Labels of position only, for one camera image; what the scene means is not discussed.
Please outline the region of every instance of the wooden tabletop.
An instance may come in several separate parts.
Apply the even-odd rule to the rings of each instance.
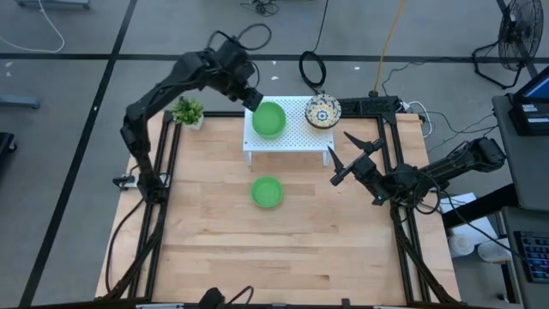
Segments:
[[[397,119],[405,162],[428,164],[417,115]],[[332,186],[333,164],[323,167],[318,153],[254,154],[253,167],[246,166],[243,125],[243,118],[206,118],[200,131],[182,132],[153,300],[198,302],[211,287],[232,298],[251,285],[256,290],[251,303],[335,305],[348,298],[353,305],[405,305],[389,205],[372,206],[373,197],[352,175]],[[160,127],[160,115],[149,121],[152,155]],[[378,138],[370,119],[342,119],[334,130],[335,151],[345,164],[360,150],[343,131],[365,141]],[[387,132],[394,165],[389,127]],[[371,158],[384,173],[381,151]],[[260,209],[250,199],[251,184],[265,175],[284,187],[276,209]],[[121,194],[113,228],[140,198],[137,190]],[[135,256],[143,209],[116,239],[111,285]],[[459,299],[440,215],[416,212],[416,218],[425,263]],[[97,295],[106,293],[104,275],[103,269]],[[414,293],[419,299],[418,288]]]

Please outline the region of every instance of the white pegboard shelf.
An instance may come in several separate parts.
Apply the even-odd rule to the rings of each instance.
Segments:
[[[305,107],[310,96],[272,96],[264,97],[263,102],[275,102],[286,114],[286,127],[282,135],[274,140],[261,138],[253,129],[249,110],[244,115],[243,151],[248,165],[254,152],[322,152],[324,165],[328,164],[328,146],[334,148],[332,129],[321,130],[311,126],[305,119]]]

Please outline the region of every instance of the shelf leg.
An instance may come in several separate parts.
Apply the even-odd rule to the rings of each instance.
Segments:
[[[251,167],[251,151],[245,151],[244,155],[246,156],[246,164]]]
[[[329,164],[329,154],[328,151],[323,151],[323,163],[324,166],[327,167]]]

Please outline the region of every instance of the decorative plate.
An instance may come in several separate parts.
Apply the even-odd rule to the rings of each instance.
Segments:
[[[340,121],[341,105],[333,96],[319,94],[307,102],[305,118],[318,129],[329,129]]]

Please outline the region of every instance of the fan grille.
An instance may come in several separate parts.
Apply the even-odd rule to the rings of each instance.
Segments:
[[[529,64],[540,47],[543,8],[540,0],[512,0],[499,26],[499,59],[507,70]]]

